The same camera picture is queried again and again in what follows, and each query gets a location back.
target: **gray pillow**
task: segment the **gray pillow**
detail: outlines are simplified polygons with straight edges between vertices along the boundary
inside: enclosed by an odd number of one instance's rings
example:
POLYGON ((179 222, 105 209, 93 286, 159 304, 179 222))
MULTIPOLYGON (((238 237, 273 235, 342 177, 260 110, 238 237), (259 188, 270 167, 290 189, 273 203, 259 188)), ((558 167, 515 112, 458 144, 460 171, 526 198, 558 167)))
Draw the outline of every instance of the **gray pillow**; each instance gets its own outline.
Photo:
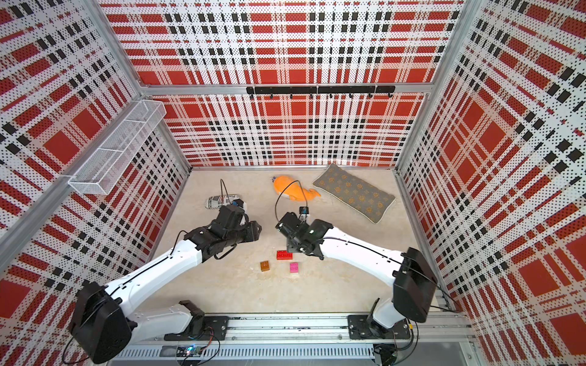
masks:
POLYGON ((395 201, 394 195, 381 191, 335 164, 328 166, 326 171, 314 181, 314 186, 360 212, 373 224, 383 218, 391 203, 395 201))

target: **perforated panel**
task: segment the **perforated panel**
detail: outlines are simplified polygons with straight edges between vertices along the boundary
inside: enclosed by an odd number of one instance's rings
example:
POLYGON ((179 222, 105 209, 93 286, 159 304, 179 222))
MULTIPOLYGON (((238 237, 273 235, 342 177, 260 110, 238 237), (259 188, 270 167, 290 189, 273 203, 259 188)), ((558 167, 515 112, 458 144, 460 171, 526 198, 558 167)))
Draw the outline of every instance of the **perforated panel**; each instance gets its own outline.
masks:
POLYGON ((192 166, 394 166, 422 94, 156 97, 192 166))
POLYGON ((404 178, 492 364, 586 362, 586 2, 484 1, 404 178))
MULTIPOLYGON (((176 349, 162 349, 165 346, 128 346, 114 361, 150 361, 165 360, 176 357, 176 349)), ((348 360, 374 358, 373 345, 369 343, 354 344, 222 344, 220 350, 217 345, 210 345, 202 355, 201 361, 214 360, 348 360)))
POLYGON ((2 274, 0 364, 61 364, 77 291, 146 263, 185 179, 164 144, 155 130, 109 195, 72 193, 2 274))
POLYGON ((0 6, 3 235, 134 94, 79 2, 0 6))
POLYGON ((145 84, 429 82, 463 1, 99 0, 145 84))

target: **white wire basket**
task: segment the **white wire basket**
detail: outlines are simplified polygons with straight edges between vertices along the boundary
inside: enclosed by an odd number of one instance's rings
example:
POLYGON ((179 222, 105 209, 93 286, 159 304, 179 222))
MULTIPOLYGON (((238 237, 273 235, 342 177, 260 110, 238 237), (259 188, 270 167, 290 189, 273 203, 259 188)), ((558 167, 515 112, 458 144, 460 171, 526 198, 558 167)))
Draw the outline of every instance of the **white wire basket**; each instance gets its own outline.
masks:
POLYGON ((133 103, 134 107, 119 126, 69 179, 69 185, 78 193, 109 194, 166 114, 160 101, 133 103))

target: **red lego brick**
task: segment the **red lego brick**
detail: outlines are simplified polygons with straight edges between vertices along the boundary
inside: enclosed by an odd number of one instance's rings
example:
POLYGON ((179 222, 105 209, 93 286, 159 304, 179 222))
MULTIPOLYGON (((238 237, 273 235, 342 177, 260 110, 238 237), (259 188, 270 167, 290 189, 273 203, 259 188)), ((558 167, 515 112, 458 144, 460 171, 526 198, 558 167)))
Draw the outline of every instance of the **red lego brick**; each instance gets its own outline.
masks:
POLYGON ((293 253, 289 253, 287 251, 277 251, 278 261, 286 261, 288 259, 293 259, 293 253))

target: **orange plush toy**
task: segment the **orange plush toy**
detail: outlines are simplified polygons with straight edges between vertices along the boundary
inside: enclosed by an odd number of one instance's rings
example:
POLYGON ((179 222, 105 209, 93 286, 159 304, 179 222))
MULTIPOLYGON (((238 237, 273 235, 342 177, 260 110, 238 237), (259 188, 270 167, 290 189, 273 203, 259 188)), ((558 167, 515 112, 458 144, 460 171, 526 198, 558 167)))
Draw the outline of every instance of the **orange plush toy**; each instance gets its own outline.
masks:
POLYGON ((280 194, 284 189, 287 189, 287 191, 283 192, 283 196, 289 197, 292 201, 305 201, 305 199, 311 201, 316 197, 321 197, 321 194, 315 189, 307 190, 303 188, 302 191, 301 186, 297 182, 287 188, 287 186, 294 181, 294 179, 291 179, 286 175, 272 177, 272 185, 275 187, 275 191, 280 194))

